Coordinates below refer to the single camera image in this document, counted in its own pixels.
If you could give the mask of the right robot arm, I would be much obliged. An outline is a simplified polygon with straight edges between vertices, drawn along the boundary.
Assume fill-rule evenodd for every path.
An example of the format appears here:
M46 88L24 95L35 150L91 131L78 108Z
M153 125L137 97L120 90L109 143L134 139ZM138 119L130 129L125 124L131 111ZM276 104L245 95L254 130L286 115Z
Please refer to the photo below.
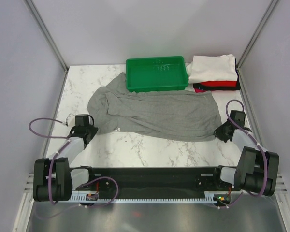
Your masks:
M251 136L251 130L245 127L246 114L232 110L227 121L214 131L214 136L223 142L233 142L241 151L237 166L216 168L212 177L212 186L217 190L225 189L229 184L235 188L272 196L276 189L279 155L270 152Z

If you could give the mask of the grey t-shirt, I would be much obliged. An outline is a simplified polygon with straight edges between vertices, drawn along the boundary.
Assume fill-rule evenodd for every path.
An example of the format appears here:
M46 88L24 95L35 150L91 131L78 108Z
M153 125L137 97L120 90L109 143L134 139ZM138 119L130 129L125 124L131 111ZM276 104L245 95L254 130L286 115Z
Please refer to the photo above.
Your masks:
M87 111L93 116L99 134L119 130L168 140L202 142L213 140L214 130L222 124L210 92L129 92L123 72L93 93Z

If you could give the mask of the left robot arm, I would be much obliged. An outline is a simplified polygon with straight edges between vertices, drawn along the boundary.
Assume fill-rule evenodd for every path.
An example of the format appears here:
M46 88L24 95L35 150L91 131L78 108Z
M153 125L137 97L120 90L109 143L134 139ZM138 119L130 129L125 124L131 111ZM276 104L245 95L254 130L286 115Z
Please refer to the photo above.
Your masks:
M97 134L98 128L94 126L94 118L91 115L80 114L75 116L75 125L68 135L50 136L40 134L32 128L32 124L39 120L51 120L65 126L68 126L68 123L46 117L34 119L29 123L29 130L39 137L65 140L51 156L37 159L34 163L33 199L36 202L56 204L58 201L70 199L73 190L70 162L86 149Z

